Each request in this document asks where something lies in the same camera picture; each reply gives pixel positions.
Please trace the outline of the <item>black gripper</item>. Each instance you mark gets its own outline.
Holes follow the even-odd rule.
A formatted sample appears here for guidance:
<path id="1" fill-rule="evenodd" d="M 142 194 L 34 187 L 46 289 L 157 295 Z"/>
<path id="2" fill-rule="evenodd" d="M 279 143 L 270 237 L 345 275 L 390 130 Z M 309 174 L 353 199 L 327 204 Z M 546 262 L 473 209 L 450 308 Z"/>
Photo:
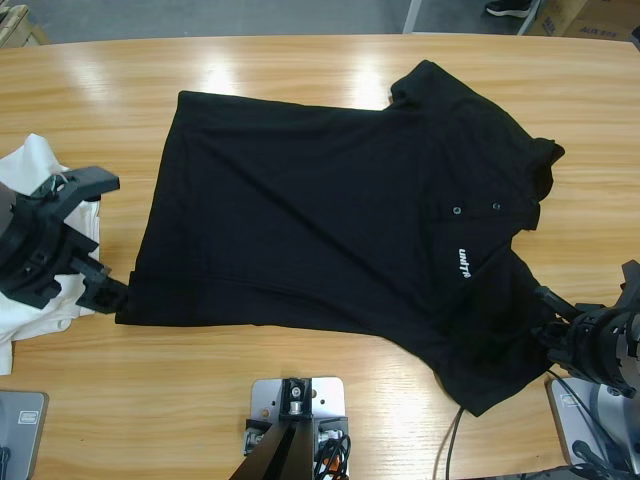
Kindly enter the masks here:
<path id="1" fill-rule="evenodd" d="M 119 178 L 97 167 L 52 175 L 29 195 L 1 187 L 1 293 L 42 309 L 62 291 L 58 275 L 80 274 L 80 307 L 111 314 L 128 301 L 128 286 L 91 257 L 98 243 L 65 222 L 83 201 L 120 188 Z"/>
<path id="2" fill-rule="evenodd" d="M 547 358 L 572 376 L 621 393 L 639 391 L 640 265 L 622 265 L 623 283 L 617 303 L 572 305 L 550 288 L 534 293 L 556 319 L 535 331 Z"/>

